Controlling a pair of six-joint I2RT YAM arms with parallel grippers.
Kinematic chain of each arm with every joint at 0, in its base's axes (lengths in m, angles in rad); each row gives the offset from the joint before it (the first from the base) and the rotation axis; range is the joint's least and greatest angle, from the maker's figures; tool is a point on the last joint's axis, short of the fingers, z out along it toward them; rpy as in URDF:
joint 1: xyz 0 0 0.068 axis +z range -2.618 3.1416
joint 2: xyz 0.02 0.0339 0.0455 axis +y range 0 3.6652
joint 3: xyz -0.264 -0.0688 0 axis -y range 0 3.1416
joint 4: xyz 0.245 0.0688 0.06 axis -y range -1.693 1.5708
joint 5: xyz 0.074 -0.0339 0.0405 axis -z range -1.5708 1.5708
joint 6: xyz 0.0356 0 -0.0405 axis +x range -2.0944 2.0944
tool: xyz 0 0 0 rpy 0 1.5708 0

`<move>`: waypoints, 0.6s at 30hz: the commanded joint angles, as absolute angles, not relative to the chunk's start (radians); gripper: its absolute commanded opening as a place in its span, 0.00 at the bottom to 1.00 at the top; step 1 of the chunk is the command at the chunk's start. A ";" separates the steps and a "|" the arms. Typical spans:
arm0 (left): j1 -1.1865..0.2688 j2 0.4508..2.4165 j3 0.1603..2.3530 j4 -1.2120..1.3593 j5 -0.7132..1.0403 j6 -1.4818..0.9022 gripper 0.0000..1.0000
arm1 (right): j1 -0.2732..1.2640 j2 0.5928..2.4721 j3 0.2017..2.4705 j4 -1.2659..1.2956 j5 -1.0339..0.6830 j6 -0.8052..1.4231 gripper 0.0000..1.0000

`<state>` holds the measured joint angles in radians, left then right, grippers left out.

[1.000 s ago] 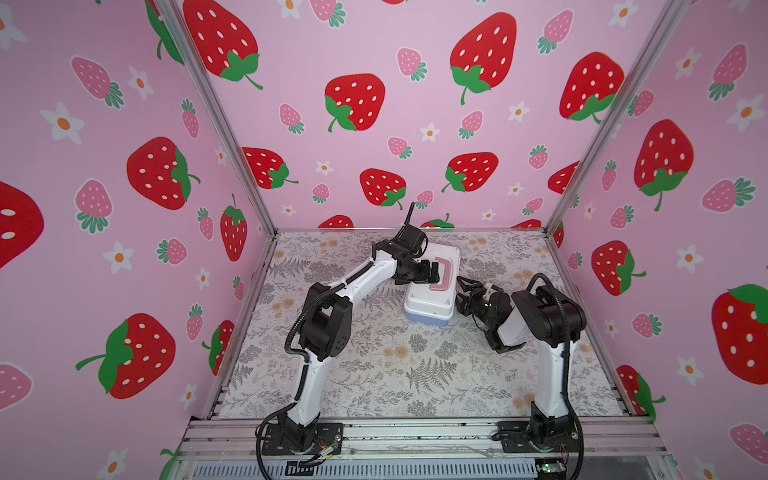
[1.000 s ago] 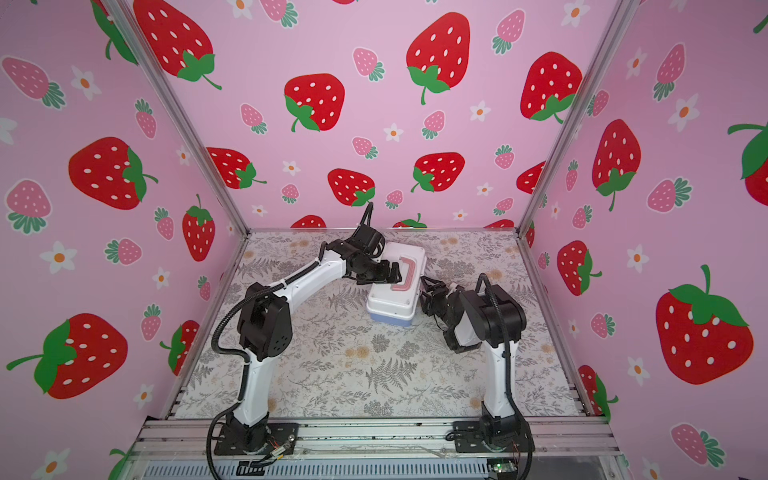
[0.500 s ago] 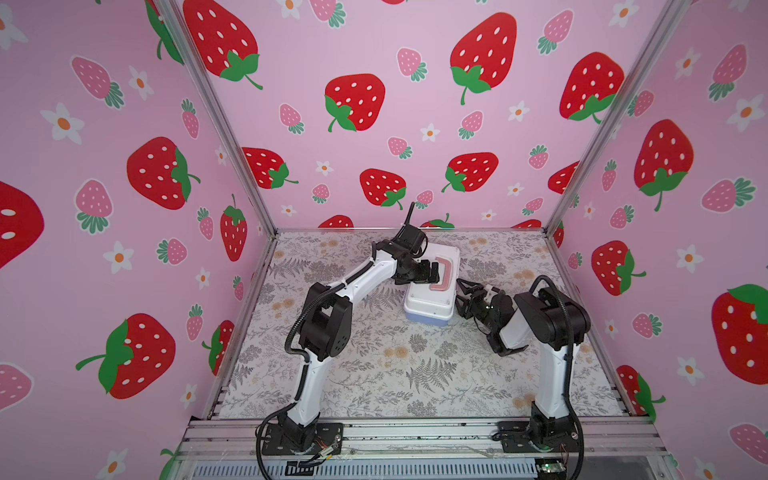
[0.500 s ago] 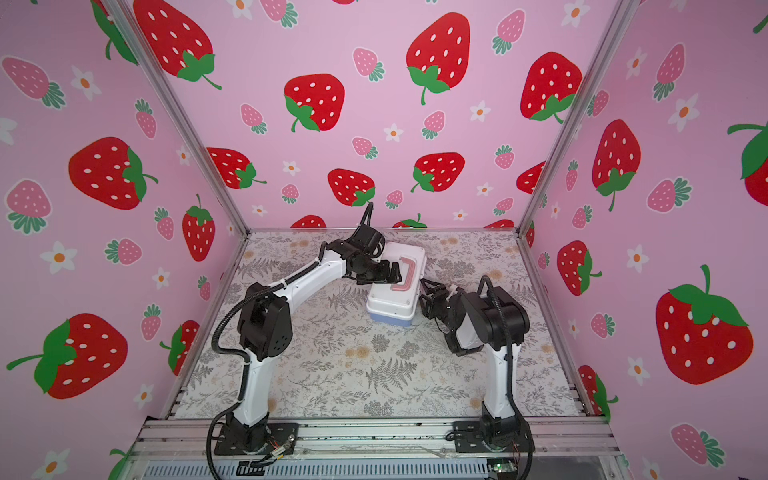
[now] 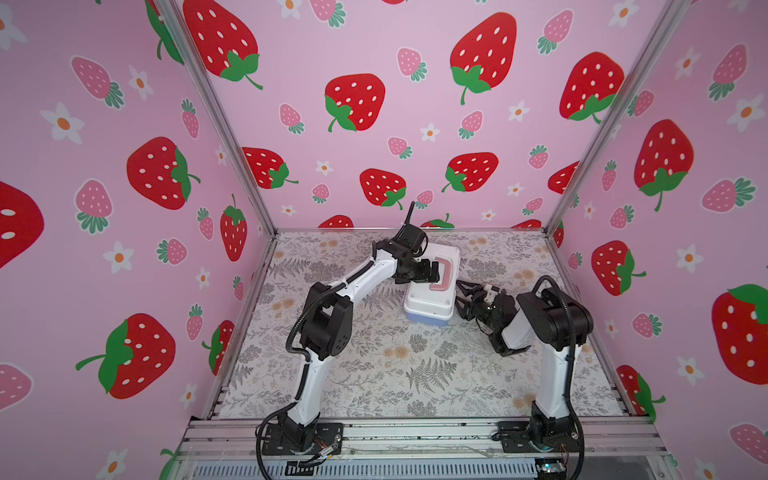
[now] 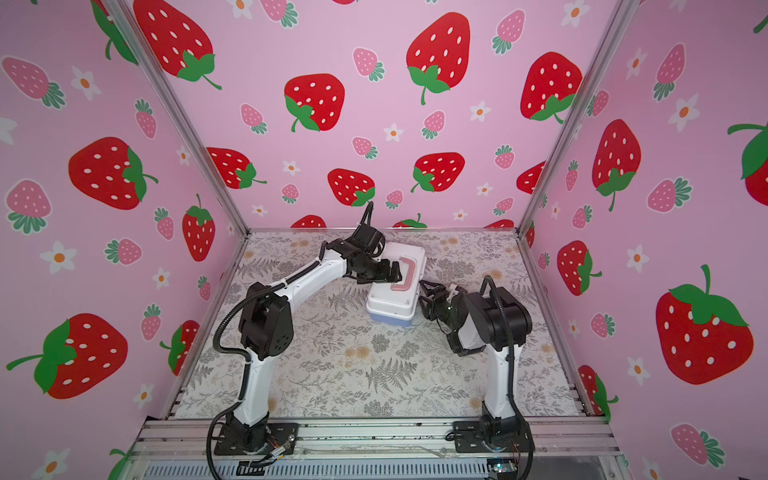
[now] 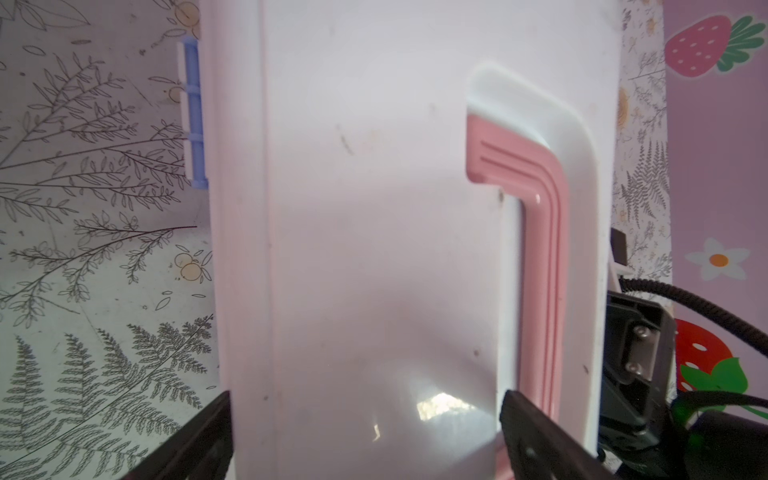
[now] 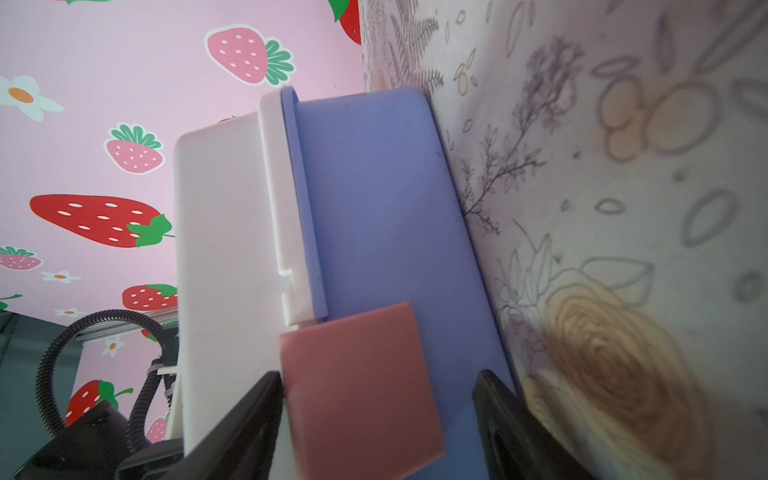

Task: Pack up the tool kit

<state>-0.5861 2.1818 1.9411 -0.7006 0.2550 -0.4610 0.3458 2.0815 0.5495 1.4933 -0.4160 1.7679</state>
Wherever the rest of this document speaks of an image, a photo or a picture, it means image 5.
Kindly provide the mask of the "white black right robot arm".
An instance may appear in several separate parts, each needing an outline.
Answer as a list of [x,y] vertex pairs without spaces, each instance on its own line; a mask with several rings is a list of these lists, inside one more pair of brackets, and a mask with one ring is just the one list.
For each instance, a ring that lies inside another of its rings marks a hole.
[[491,439],[504,448],[523,446],[543,453],[555,449],[566,453],[572,445],[577,463],[570,477],[577,479],[586,445],[572,385],[577,357],[594,327],[591,314],[549,275],[515,296],[500,287],[464,280],[458,280],[456,287],[460,292],[456,312],[478,325],[498,355],[526,353],[535,340],[542,344],[538,391],[528,423],[502,421]]

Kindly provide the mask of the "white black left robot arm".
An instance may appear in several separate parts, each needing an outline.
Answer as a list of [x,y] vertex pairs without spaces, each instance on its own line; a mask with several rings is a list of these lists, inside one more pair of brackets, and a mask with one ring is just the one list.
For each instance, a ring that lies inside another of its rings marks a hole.
[[368,259],[355,270],[337,281],[317,282],[310,288],[285,343],[288,353],[303,358],[293,401],[268,414],[255,431],[257,464],[263,478],[271,477],[262,447],[271,420],[277,421],[279,440],[288,441],[301,452],[311,448],[332,360],[352,337],[354,305],[389,279],[397,284],[434,284],[440,280],[438,263],[423,257],[429,240],[424,230],[411,223],[414,208],[411,204],[396,235],[372,244]]

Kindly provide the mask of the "white lid blue tool box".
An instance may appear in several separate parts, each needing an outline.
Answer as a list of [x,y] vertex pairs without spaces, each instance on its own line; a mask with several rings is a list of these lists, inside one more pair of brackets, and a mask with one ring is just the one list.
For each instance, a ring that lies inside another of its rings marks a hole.
[[412,322],[445,327],[454,315],[460,250],[455,246],[429,244],[422,259],[428,260],[430,267],[437,266],[438,279],[409,285],[403,302],[405,315]]

